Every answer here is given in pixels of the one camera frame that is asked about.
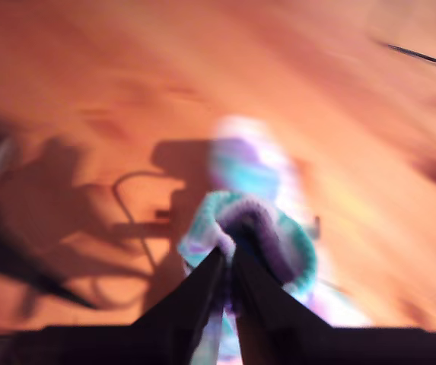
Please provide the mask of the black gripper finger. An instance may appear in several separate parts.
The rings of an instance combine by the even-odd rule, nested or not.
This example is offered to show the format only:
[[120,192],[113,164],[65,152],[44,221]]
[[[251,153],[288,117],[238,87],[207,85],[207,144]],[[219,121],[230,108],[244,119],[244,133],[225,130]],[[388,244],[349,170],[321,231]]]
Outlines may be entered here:
[[216,364],[227,263],[215,248],[133,325],[136,364]]
[[247,252],[235,252],[234,289],[244,364],[331,364],[332,327],[286,293]]
[[36,289],[60,297],[86,308],[96,306],[63,285],[62,278],[51,271],[40,259],[31,255],[19,237],[0,226],[0,272],[10,278],[24,281]]

